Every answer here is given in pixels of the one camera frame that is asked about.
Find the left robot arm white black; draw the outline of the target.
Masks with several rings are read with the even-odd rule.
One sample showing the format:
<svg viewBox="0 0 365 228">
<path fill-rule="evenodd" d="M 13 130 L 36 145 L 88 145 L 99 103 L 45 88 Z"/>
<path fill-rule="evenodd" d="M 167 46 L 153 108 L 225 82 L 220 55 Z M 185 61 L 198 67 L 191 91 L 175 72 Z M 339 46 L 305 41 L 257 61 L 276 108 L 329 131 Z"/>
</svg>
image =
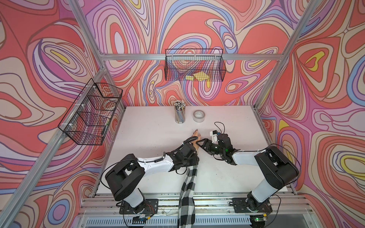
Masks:
<svg viewBox="0 0 365 228">
<path fill-rule="evenodd" d="M 123 200 L 131 208 L 137 209 L 145 202 L 144 195 L 137 188 L 144 177 L 177 171 L 198 163 L 196 148 L 191 142 L 185 142 L 174 151 L 164 153 L 160 157 L 137 158 L 134 154 L 128 154 L 111 167 L 105 175 L 105 180 L 115 201 Z"/>
</svg>

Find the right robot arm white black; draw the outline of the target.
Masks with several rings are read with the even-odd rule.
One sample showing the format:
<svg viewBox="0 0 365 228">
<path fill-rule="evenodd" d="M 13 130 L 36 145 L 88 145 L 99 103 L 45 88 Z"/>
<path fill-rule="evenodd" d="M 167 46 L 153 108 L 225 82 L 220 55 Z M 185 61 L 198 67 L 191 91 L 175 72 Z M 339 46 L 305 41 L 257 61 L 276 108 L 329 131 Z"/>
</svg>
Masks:
<svg viewBox="0 0 365 228">
<path fill-rule="evenodd" d="M 211 156 L 219 155 L 230 165 L 258 166 L 264 176 L 246 198 L 232 199 L 230 204 L 235 207 L 235 212 L 243 209 L 255 213 L 268 208 L 269 198 L 299 176 L 295 164 L 274 145 L 262 150 L 241 151 L 233 147 L 228 134 L 212 131 L 211 137 L 198 140 L 196 144 Z"/>
</svg>

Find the plaid sleeved forearm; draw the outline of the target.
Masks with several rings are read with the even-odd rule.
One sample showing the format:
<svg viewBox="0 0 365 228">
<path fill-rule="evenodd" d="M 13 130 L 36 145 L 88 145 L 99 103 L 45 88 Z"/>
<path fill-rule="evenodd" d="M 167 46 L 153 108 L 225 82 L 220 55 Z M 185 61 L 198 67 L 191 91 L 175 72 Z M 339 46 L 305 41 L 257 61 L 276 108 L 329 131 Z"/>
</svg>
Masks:
<svg viewBox="0 0 365 228">
<path fill-rule="evenodd" d="M 195 223 L 194 190 L 197 174 L 197 165 L 187 168 L 186 178 L 183 182 L 179 198 L 178 228 L 191 228 Z"/>
</svg>

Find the yellow sticky notes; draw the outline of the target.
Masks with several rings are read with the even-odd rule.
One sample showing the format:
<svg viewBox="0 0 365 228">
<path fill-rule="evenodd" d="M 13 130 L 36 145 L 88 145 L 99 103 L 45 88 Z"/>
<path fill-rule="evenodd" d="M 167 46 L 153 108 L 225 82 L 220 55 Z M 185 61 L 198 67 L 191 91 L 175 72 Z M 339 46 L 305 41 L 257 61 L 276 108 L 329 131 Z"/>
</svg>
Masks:
<svg viewBox="0 0 365 228">
<path fill-rule="evenodd" d="M 210 77 L 206 73 L 201 71 L 192 75 L 186 75 L 185 79 L 188 81 L 209 81 Z"/>
</svg>

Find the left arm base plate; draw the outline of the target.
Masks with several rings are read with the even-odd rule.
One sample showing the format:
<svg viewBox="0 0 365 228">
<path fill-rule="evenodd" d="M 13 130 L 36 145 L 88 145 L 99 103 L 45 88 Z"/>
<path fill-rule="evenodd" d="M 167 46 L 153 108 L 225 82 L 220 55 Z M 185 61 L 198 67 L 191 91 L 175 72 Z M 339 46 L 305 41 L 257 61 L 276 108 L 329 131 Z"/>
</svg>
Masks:
<svg viewBox="0 0 365 228">
<path fill-rule="evenodd" d="M 119 214 L 124 215 L 154 215 L 158 212 L 158 199 L 146 199 L 136 207 L 132 207 L 124 200 L 116 204 L 120 208 Z"/>
</svg>

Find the person's hand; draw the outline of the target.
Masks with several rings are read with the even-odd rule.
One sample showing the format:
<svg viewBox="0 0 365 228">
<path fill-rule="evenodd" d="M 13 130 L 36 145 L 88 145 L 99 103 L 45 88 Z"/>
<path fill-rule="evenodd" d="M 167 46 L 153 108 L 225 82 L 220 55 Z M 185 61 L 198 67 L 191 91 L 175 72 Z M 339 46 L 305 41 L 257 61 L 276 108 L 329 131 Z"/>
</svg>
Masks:
<svg viewBox="0 0 365 228">
<path fill-rule="evenodd" d="M 196 151 L 199 151 L 199 145 L 196 143 L 197 141 L 201 140 L 201 134 L 198 129 L 196 129 L 192 135 L 192 137 L 196 137 L 196 139 L 192 142 L 193 146 L 195 147 Z"/>
</svg>

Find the metal pencil cup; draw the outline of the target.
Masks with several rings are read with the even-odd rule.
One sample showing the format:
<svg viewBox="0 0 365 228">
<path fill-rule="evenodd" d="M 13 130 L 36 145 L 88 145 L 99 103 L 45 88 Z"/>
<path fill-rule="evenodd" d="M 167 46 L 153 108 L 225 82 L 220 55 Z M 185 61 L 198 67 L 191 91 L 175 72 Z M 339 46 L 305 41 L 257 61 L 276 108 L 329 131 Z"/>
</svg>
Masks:
<svg viewBox="0 0 365 228">
<path fill-rule="evenodd" d="M 175 121 L 178 124 L 183 124 L 185 122 L 185 107 L 186 103 L 182 100 L 176 100 L 174 102 Z"/>
</svg>

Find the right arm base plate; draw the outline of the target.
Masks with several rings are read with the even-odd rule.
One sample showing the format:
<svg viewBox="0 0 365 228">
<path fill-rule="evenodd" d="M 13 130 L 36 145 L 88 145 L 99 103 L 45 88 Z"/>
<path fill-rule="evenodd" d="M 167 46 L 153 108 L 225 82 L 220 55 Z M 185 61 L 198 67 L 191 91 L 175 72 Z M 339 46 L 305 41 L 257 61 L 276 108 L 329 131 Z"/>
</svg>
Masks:
<svg viewBox="0 0 365 228">
<path fill-rule="evenodd" d="M 271 203 L 268 199 L 264 202 L 256 202 L 254 198 L 232 198 L 228 202 L 234 208 L 235 213 L 266 213 L 273 212 Z"/>
</svg>

